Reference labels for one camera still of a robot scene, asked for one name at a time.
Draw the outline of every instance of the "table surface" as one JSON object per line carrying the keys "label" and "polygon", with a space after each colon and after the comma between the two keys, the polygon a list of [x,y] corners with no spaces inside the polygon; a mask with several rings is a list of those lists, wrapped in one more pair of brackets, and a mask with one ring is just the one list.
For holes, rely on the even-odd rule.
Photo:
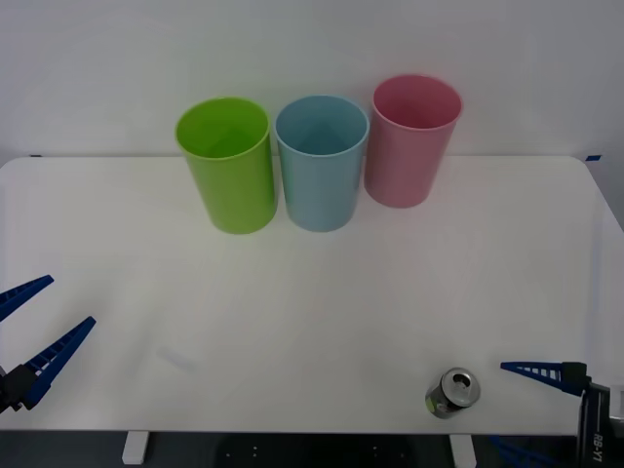
{"label": "table surface", "polygon": [[[574,434],[580,400],[501,361],[624,376],[624,234],[567,157],[447,157],[429,199],[345,227],[213,228],[181,158],[24,158],[0,170],[0,291],[56,281],[0,326],[0,363],[97,325],[0,429]],[[427,388],[462,366],[481,400]]]}

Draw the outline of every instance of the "black base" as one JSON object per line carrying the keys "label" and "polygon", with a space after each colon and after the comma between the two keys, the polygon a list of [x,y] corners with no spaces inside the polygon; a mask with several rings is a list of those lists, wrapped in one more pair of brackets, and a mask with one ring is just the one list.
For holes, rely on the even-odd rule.
{"label": "black base", "polygon": [[236,434],[216,449],[215,468],[416,468],[404,436]]}

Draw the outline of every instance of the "green cup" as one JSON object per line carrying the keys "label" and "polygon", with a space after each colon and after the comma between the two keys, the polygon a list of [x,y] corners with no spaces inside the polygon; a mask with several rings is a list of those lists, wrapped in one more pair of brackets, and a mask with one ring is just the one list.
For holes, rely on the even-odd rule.
{"label": "green cup", "polygon": [[269,118],[255,102],[218,97],[191,107],[175,128],[213,224],[231,234],[264,227],[275,214]]}

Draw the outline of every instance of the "can lid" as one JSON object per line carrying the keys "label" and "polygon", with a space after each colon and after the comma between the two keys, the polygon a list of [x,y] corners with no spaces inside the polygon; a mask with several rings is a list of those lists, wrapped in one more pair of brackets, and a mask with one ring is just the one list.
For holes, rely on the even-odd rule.
{"label": "can lid", "polygon": [[452,368],[445,373],[441,385],[450,402],[462,408],[473,406],[481,396],[477,377],[463,368]]}

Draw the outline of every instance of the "pink cup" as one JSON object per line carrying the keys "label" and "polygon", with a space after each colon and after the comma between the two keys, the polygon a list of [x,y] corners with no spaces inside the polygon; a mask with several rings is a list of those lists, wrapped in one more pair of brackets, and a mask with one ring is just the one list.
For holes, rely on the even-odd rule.
{"label": "pink cup", "polygon": [[394,208],[423,202],[461,114],[461,97],[431,76],[400,75],[372,97],[365,188]]}

